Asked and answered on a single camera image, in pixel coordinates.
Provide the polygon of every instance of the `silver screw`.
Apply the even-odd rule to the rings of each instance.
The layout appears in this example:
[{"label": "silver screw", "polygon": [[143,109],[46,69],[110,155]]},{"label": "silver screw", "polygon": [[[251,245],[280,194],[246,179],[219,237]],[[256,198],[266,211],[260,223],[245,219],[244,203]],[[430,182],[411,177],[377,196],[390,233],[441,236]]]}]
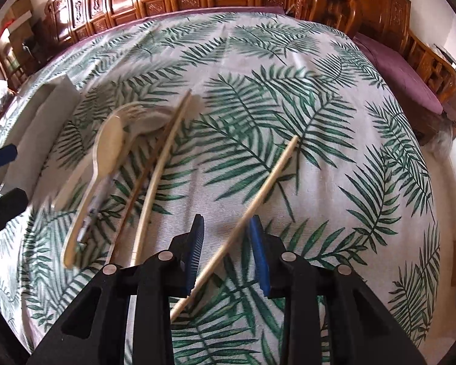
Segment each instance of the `silver screw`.
[{"label": "silver screw", "polygon": [[293,252],[286,251],[282,254],[282,259],[286,262],[294,262],[297,257]]},{"label": "silver screw", "polygon": [[158,257],[161,261],[170,261],[173,256],[174,256],[174,254],[170,251],[162,251],[162,252],[159,252],[159,255],[158,255]]},{"label": "silver screw", "polygon": [[113,265],[112,263],[109,263],[103,268],[103,273],[106,275],[111,275],[117,271],[117,267]]},{"label": "silver screw", "polygon": [[344,276],[349,276],[351,274],[351,268],[348,265],[339,265],[338,273]]}]

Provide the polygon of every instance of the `leaf print tablecloth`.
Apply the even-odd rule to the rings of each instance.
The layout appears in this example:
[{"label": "leaf print tablecloth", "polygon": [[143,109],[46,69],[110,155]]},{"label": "leaf print tablecloth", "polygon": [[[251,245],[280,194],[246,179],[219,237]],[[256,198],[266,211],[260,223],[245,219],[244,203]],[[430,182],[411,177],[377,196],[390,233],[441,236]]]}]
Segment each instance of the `leaf print tablecloth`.
[{"label": "leaf print tablecloth", "polygon": [[[344,34],[261,13],[146,21],[70,48],[41,71],[24,103],[60,73],[84,100],[45,161],[33,199],[41,206],[0,232],[0,309],[29,350],[103,265],[154,136],[132,149],[72,270],[61,265],[61,247],[88,179],[67,210],[53,210],[50,196],[113,109],[134,101],[175,105],[189,88],[192,104],[158,187],[144,255],[167,248],[200,213],[205,265],[298,135],[290,163],[259,209],[265,230],[314,265],[351,266],[416,346],[426,338],[439,280],[429,175],[394,96]],[[263,297],[248,241],[240,240],[173,325],[176,363],[277,363],[283,306]],[[321,333],[327,360],[325,325]],[[125,350],[129,363],[131,322]]]}]

